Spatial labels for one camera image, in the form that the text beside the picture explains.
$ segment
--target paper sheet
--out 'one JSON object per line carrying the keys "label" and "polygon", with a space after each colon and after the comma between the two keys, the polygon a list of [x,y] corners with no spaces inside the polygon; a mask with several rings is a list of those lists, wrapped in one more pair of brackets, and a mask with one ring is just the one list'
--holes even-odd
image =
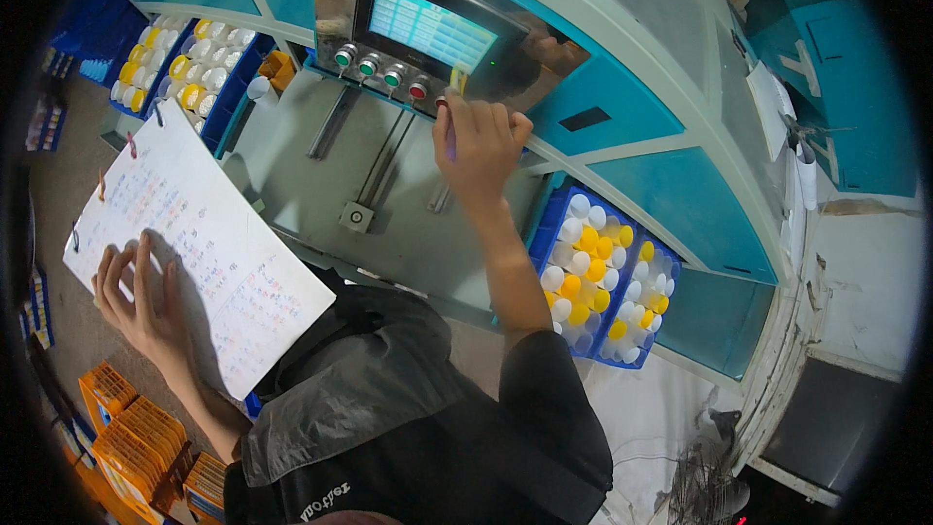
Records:
{"label": "paper sheet", "polygon": [[794,113],[787,90],[783,89],[765,64],[760,61],[755,64],[745,80],[751,89],[752,98],[755,99],[755,106],[759,110],[768,154],[772,162],[775,162],[781,149],[787,143],[787,124],[784,123],[784,114],[793,118],[796,118],[797,114]]}
{"label": "paper sheet", "polygon": [[335,297],[227,180],[178,103],[159,107],[165,126],[153,114],[134,138],[138,157],[127,146],[107,169],[104,202],[96,187],[63,261],[93,292],[104,247],[154,232],[157,271],[173,258],[182,267],[203,379],[242,400]]}

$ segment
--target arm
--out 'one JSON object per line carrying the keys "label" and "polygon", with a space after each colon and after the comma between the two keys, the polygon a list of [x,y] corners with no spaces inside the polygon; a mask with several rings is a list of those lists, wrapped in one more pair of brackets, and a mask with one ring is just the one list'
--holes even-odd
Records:
{"label": "arm", "polygon": [[[188,327],[185,325],[178,291],[177,264],[169,262],[163,277],[164,312],[157,316],[149,288],[150,239],[139,236],[138,248],[116,253],[104,250],[104,257],[91,279],[94,302],[104,319],[117,327],[139,352],[151,361],[169,389],[204,430],[221,461],[239,458],[240,437],[252,426],[249,419],[219,393],[197,377]],[[119,283],[123,269],[135,261],[134,300],[123,295]]]}
{"label": "arm", "polygon": [[[509,117],[502,104],[466,103],[451,93],[447,99],[449,109],[440,108],[434,124],[435,161],[483,245],[489,294],[508,353],[530,333],[552,328],[537,273],[502,196],[533,126],[519,112]],[[454,161],[447,157],[445,140],[451,122],[456,132]]]}

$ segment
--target hand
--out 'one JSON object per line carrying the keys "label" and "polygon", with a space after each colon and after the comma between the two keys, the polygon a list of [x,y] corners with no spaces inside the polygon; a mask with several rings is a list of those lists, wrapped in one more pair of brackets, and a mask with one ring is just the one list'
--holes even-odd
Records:
{"label": "hand", "polygon": [[[505,205],[502,190],[534,125],[518,111],[509,117],[502,104],[467,103],[452,92],[446,96],[449,106],[437,110],[432,131],[434,160],[474,226],[480,226]],[[450,123],[456,133],[453,161],[447,156]]]}
{"label": "hand", "polygon": [[[139,236],[138,248],[116,253],[108,247],[90,279],[94,287],[94,301],[104,319],[117,327],[130,344],[155,364],[169,384],[194,377],[194,354],[188,328],[185,326],[181,296],[178,291],[177,264],[169,262],[162,281],[163,310],[158,316],[152,306],[149,259],[151,240],[144,231]],[[120,289],[121,275],[135,260],[132,303]]]}

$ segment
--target concrete floor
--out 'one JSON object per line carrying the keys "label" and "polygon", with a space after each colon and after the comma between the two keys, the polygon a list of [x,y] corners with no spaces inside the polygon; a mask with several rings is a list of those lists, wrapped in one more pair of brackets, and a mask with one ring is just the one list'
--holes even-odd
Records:
{"label": "concrete floor", "polygon": [[[185,426],[194,451],[211,450],[204,433],[168,391],[161,375],[123,336],[104,322],[92,297],[62,263],[71,224],[94,187],[98,169],[117,157],[98,136],[109,108],[108,90],[75,78],[67,90],[68,118],[55,153],[31,158],[36,220],[36,260],[49,277],[55,346],[49,351],[64,390],[85,410],[77,379],[107,360],[136,391],[169,412]],[[451,359],[485,391],[496,394],[503,341],[498,334],[451,322]]]}

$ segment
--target control panel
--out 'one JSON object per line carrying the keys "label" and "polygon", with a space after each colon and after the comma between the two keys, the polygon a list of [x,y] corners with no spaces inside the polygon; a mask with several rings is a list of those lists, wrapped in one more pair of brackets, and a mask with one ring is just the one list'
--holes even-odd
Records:
{"label": "control panel", "polygon": [[450,77],[465,95],[527,111],[589,57],[509,0],[315,0],[321,70],[437,115]]}

